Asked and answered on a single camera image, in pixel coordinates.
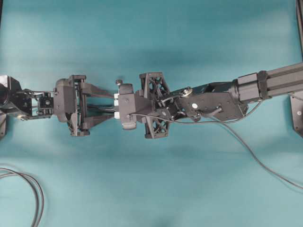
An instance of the gray cable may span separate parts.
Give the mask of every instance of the gray cable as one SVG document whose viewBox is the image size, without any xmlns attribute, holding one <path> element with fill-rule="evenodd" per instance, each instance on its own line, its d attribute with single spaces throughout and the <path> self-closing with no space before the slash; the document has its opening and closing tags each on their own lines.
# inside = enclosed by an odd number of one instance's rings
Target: gray cable
<svg viewBox="0 0 303 227">
<path fill-rule="evenodd" d="M 290 180 L 288 180 L 287 178 L 285 178 L 284 176 L 282 176 L 281 174 L 278 174 L 277 172 L 275 172 L 274 170 L 270 169 L 269 167 L 267 167 L 266 165 L 264 165 L 255 155 L 255 153 L 253 152 L 253 150 L 249 147 L 249 145 L 243 140 L 243 138 L 234 130 L 232 129 L 229 125 L 225 124 L 225 123 L 220 123 L 221 125 L 225 126 L 246 148 L 247 150 L 250 152 L 250 154 L 252 155 L 252 157 L 256 160 L 256 162 L 263 167 L 266 171 L 272 173 L 273 175 L 275 175 L 276 177 L 280 178 L 283 181 L 286 181 L 287 183 L 299 188 L 299 189 L 303 189 L 303 186 L 300 186 Z"/>
<path fill-rule="evenodd" d="M 143 116 L 143 117 L 152 117 L 152 118 L 157 118 L 166 122 L 171 122 L 171 123 L 178 123 L 178 124 L 229 124 L 229 123 L 236 123 L 239 122 L 241 120 L 243 120 L 244 118 L 248 117 L 249 115 L 251 115 L 260 105 L 261 105 L 262 101 L 260 101 L 248 114 L 244 115 L 243 117 L 233 120 L 233 121 L 229 121 L 229 122 L 220 122 L 220 121 L 210 121 L 210 122 L 179 122 L 179 121 L 173 121 L 173 120 L 169 120 L 169 119 L 165 119 L 162 117 L 157 117 L 157 116 L 152 116 L 152 115 L 148 115 L 148 114 L 141 114 L 141 113 L 131 113 L 131 115 L 137 115 L 137 116 Z"/>
<path fill-rule="evenodd" d="M 9 172 L 8 174 L 0 175 L 0 179 L 4 178 L 4 177 L 8 177 L 8 176 L 16 176 L 17 175 L 17 176 L 20 176 L 23 180 L 25 180 L 30 185 L 31 189 L 34 192 L 35 201 L 36 201 L 35 215 L 34 215 L 31 227 L 37 227 L 40 223 L 40 220 L 41 220 L 41 217 L 42 217 L 42 214 L 43 214 L 43 211 L 44 211 L 44 194 L 43 194 L 43 190 L 42 190 L 40 184 L 38 183 L 38 181 L 35 178 L 33 178 L 30 175 L 24 174 L 24 173 L 18 173 L 16 171 L 13 171 L 13 170 L 7 169 L 7 168 L 0 168 L 0 171 Z M 40 196 L 41 196 L 41 210 L 40 210 L 40 213 L 39 213 L 39 197 L 38 197 L 37 190 L 33 186 L 33 184 L 29 181 L 28 178 L 30 180 L 32 180 L 37 185 L 37 187 L 39 189 Z"/>
</svg>

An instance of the black plastic part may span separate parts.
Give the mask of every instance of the black plastic part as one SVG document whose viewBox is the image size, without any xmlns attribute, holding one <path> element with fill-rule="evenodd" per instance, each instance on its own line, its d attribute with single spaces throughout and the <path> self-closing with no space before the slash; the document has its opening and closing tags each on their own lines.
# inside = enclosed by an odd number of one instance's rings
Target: black plastic part
<svg viewBox="0 0 303 227">
<path fill-rule="evenodd" d="M 0 107 L 4 106 L 9 101 L 9 89 L 3 84 L 0 84 Z"/>
</svg>

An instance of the cable bundle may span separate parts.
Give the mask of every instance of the cable bundle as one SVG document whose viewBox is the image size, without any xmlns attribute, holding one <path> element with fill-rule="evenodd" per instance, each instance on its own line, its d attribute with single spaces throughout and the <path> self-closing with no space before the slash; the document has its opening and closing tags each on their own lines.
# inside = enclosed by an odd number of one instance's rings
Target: cable bundle
<svg viewBox="0 0 303 227">
<path fill-rule="evenodd" d="M 8 176 L 19 176 L 23 180 L 25 180 L 29 184 L 29 186 L 32 188 L 32 190 L 34 192 L 34 196 L 35 196 L 35 201 L 36 201 L 36 209 L 35 209 L 35 215 L 34 215 L 31 227 L 37 227 L 40 223 L 40 220 L 41 220 L 41 217 L 43 214 L 43 210 L 44 210 L 44 194 L 43 194 L 43 190 L 42 190 L 40 184 L 34 177 L 32 177 L 28 174 L 18 173 L 14 170 L 7 169 L 7 168 L 0 168 L 0 171 L 7 172 L 6 174 L 0 175 L 0 179 L 4 178 L 4 177 L 8 177 Z"/>
</svg>

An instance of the robotic arm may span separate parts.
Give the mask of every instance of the robotic arm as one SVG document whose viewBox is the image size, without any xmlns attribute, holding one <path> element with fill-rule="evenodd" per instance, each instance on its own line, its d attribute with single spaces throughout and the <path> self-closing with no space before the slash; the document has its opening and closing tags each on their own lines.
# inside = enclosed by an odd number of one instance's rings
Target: robotic arm
<svg viewBox="0 0 303 227">
<path fill-rule="evenodd" d="M 301 126 L 295 124 L 303 124 L 299 114 L 303 110 L 303 95 L 301 100 L 299 92 L 303 91 L 303 63 L 252 73 L 232 82 L 176 91 L 169 90 L 161 72 L 141 74 L 140 80 L 142 87 L 136 92 L 132 84 L 117 80 L 118 93 L 112 95 L 86 83 L 84 75 L 57 81 L 53 91 L 22 89 L 12 77 L 0 76 L 0 137 L 5 135 L 7 116 L 27 121 L 56 115 L 60 122 L 67 123 L 72 136 L 88 136 L 90 128 L 114 117 L 125 130 L 135 129 L 137 122 L 144 123 L 145 137 L 156 139 L 168 136 L 169 121 L 189 118 L 198 122 L 202 117 L 220 121 L 241 119 L 249 103 L 295 92 L 296 99 L 291 99 L 294 128 L 301 134 Z M 111 98 L 114 103 L 90 105 L 87 97 Z"/>
</svg>

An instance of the teal background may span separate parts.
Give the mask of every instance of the teal background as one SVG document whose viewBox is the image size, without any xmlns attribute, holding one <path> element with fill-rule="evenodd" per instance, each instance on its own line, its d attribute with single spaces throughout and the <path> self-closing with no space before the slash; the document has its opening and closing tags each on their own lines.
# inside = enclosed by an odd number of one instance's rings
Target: teal background
<svg viewBox="0 0 303 227">
<path fill-rule="evenodd" d="M 171 90 L 231 81 L 301 62 L 294 0 L 4 0 L 0 74 L 49 90 L 86 74 L 115 90 L 163 71 Z M 287 96 L 233 128 L 269 167 L 303 182 L 302 138 Z M 43 227 L 301 226 L 303 194 L 264 171 L 216 125 L 172 125 L 146 140 L 110 120 L 72 138 L 65 124 L 9 120 L 0 166 L 33 174 L 46 195 Z M 30 226 L 34 197 L 0 181 L 0 226 Z"/>
</svg>

